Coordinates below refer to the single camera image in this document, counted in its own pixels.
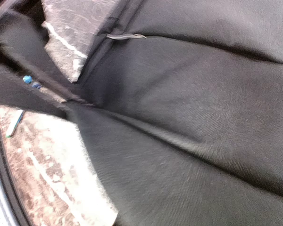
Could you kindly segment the black student backpack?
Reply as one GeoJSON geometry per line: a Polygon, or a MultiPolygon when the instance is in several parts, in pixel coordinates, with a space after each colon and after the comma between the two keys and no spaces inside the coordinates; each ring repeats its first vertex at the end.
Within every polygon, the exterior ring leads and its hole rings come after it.
{"type": "Polygon", "coordinates": [[[283,0],[122,0],[74,83],[44,20],[0,0],[0,105],[78,125],[117,225],[283,226],[283,0]]]}

